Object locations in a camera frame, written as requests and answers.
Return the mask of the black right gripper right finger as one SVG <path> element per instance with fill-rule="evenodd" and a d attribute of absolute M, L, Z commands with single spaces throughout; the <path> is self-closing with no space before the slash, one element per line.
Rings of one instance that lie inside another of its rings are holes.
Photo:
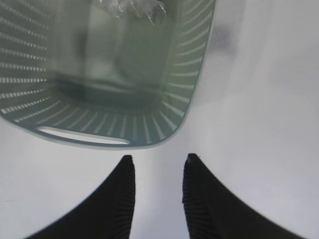
<path fill-rule="evenodd" d="M 199 156 L 184 164 L 182 203 L 191 239 L 298 239 L 227 189 Z"/>

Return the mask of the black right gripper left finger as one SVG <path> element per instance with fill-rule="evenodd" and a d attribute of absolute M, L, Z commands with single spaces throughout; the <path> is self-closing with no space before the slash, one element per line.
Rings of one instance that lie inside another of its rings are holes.
<path fill-rule="evenodd" d="M 83 202 L 31 239 L 128 239 L 136 201 L 135 167 L 125 155 Z"/>

